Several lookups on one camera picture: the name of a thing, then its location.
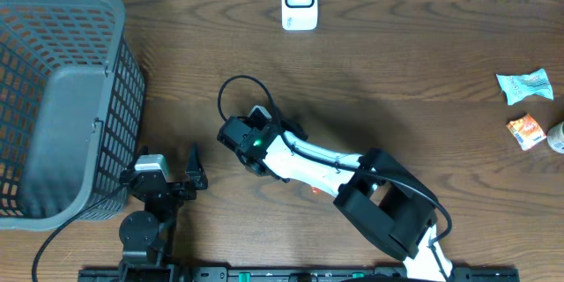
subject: light blue candy packet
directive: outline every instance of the light blue candy packet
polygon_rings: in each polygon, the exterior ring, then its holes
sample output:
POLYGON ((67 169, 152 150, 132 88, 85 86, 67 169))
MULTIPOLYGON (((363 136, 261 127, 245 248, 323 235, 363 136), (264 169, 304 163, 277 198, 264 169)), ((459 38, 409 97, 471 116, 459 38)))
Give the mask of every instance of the light blue candy packet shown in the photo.
POLYGON ((554 100, 553 87, 548 82, 545 69, 537 70, 529 75, 495 76, 497 76, 501 90, 508 96, 510 106, 532 94, 554 100))

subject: wood grain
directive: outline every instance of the wood grain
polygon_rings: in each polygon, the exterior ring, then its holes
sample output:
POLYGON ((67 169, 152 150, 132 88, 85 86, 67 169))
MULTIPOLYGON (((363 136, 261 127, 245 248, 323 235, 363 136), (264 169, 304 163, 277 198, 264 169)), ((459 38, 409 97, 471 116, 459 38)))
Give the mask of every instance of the wood grain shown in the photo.
MULTIPOLYGON (((455 228, 447 256, 514 265, 522 281, 564 279, 564 164, 546 143, 522 152, 505 124, 526 112, 545 130, 564 120, 564 0, 320 0, 313 32, 284 32, 279 0, 123 0, 126 37, 148 83, 140 141, 182 175, 198 142, 210 189, 179 217, 175 256, 232 266, 389 263, 298 182, 256 178, 215 141, 222 82, 260 78, 310 140, 391 152, 441 199, 455 228), (512 107, 496 73, 544 67, 555 100, 512 107)), ((241 81, 226 113, 263 94, 241 81)), ((41 281, 121 259, 119 216, 70 226, 41 259, 41 281)), ((48 233, 2 232, 2 281, 29 279, 48 233)))

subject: white jar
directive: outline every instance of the white jar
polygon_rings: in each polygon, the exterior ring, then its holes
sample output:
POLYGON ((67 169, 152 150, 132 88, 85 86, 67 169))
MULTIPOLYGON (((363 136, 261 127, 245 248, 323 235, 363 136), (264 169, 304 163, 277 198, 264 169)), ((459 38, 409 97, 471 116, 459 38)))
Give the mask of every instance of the white jar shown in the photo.
POLYGON ((564 154, 564 122, 553 126, 546 134, 548 145, 558 153, 564 154))

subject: wooden tabletop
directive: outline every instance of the wooden tabletop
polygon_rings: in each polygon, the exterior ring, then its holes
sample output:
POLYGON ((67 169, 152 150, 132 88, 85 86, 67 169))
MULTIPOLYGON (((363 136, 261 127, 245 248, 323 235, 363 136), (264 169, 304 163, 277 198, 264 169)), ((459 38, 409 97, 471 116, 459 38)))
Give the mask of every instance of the wooden tabletop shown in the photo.
MULTIPOLYGON (((179 214, 184 263, 362 266, 394 263, 303 183, 248 173, 216 141, 218 89, 249 74, 271 90, 309 141, 340 152, 381 147, 449 210, 448 258, 515 266, 522 281, 564 279, 564 164, 546 142, 523 152, 505 124, 530 113, 548 131, 564 120, 564 0, 319 0, 313 32, 289 33, 280 0, 123 0, 126 38, 148 83, 140 144, 181 176, 198 142, 210 188, 179 214), (554 101, 508 106, 494 74, 545 68, 554 101)), ((234 82, 224 111, 266 98, 234 82)), ((114 219, 78 222, 48 246, 40 281, 115 266, 114 219)), ((1 232, 0 280, 30 278, 48 233, 1 232)))

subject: orange and white wrapper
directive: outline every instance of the orange and white wrapper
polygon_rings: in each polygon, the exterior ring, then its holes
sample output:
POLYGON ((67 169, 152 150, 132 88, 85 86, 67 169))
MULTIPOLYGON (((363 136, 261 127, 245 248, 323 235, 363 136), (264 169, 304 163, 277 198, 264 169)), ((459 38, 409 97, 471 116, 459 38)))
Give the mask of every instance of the orange and white wrapper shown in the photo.
POLYGON ((508 129, 513 133, 513 137, 517 139, 523 151, 531 149, 531 147, 546 139, 545 132, 529 114, 521 119, 509 122, 508 129))

